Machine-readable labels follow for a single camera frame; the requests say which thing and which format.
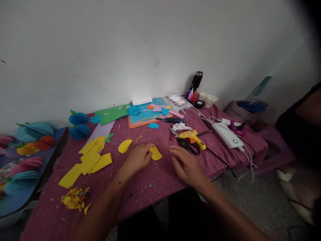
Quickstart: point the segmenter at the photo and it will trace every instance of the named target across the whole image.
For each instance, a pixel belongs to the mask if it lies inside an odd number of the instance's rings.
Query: white paper cup
[[[209,95],[209,93],[201,92],[200,93],[200,97],[198,98],[198,100],[201,100],[201,101],[205,102],[208,95]]]
[[[205,107],[211,107],[217,101],[217,97],[213,95],[208,95],[205,101]]]

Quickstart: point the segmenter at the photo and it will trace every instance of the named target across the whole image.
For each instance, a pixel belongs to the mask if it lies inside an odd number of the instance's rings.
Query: yellow foam paper
[[[73,166],[72,169],[70,169],[69,172],[67,172],[67,174],[60,180],[58,184],[65,188],[69,188],[75,183],[80,174],[80,164],[77,163]]]
[[[85,215],[87,215],[88,208],[90,207],[91,204],[92,204],[92,203],[90,203],[87,207],[85,207],[85,209],[84,209],[84,214],[85,214]]]
[[[87,145],[85,145],[85,146],[79,151],[79,153],[80,153],[80,154],[87,154],[87,153],[90,151],[90,149],[95,145],[95,143],[96,143],[96,141],[94,141],[94,140],[89,141],[89,142],[87,143]]]
[[[104,149],[104,147],[105,147],[105,139],[106,139],[106,137],[96,137],[95,138],[96,145],[100,146],[101,149]]]
[[[128,150],[128,147],[130,146],[130,144],[132,143],[132,141],[133,141],[133,140],[130,140],[130,139],[123,141],[123,142],[119,145],[118,151],[119,151],[120,153],[125,153],[125,152]]]
[[[90,158],[90,156],[92,155],[92,153],[98,153],[100,146],[95,144],[90,151],[87,154],[82,155],[82,157],[80,158],[80,160],[83,162],[84,160]]]
[[[80,164],[80,171],[82,174],[86,175],[90,169],[93,168],[93,166],[97,163],[97,161],[101,158],[101,155],[97,152],[88,153],[89,156],[86,157],[86,159],[83,160],[83,162]]]
[[[153,155],[151,156],[151,158],[152,158],[153,160],[155,160],[155,161],[157,161],[157,160],[159,160],[159,159],[161,159],[161,158],[163,157],[163,156],[161,155],[161,153],[157,150],[156,146],[151,147],[151,148],[149,149],[149,151],[153,153]]]
[[[93,166],[93,168],[90,170],[92,173],[95,173],[96,171],[99,171],[100,169],[104,168],[105,166],[112,163],[111,155],[110,153],[105,154],[101,156],[99,161]]]

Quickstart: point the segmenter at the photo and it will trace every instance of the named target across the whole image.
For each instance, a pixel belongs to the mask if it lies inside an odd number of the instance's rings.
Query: hand
[[[174,155],[172,160],[178,177],[195,190],[202,188],[207,178],[202,174],[196,158],[178,146],[170,146],[170,152]]]
[[[121,167],[122,171],[126,172],[129,176],[133,176],[140,170],[144,169],[152,156],[152,152],[149,151],[151,147],[155,146],[152,143],[141,144],[133,149],[126,162]]]

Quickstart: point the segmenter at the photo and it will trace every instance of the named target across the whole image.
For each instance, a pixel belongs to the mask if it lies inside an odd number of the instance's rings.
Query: yellow glue gun
[[[193,131],[186,131],[186,132],[180,133],[179,137],[182,139],[191,138],[194,141],[196,141],[196,144],[200,147],[201,151],[205,150],[206,149],[205,144],[200,139],[198,139],[196,135],[197,135],[197,131],[193,130]]]

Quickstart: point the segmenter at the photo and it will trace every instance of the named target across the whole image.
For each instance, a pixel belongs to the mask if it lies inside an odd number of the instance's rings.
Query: plastic stool
[[[269,143],[272,143],[276,148],[278,148],[280,153],[270,159],[263,160],[260,163],[256,163],[258,169],[255,168],[254,172],[257,175],[265,174],[270,170],[287,165],[290,162],[296,160],[294,153],[283,140],[280,132],[276,129],[275,125],[264,128],[263,130],[259,131],[258,134],[267,141],[268,145]]]

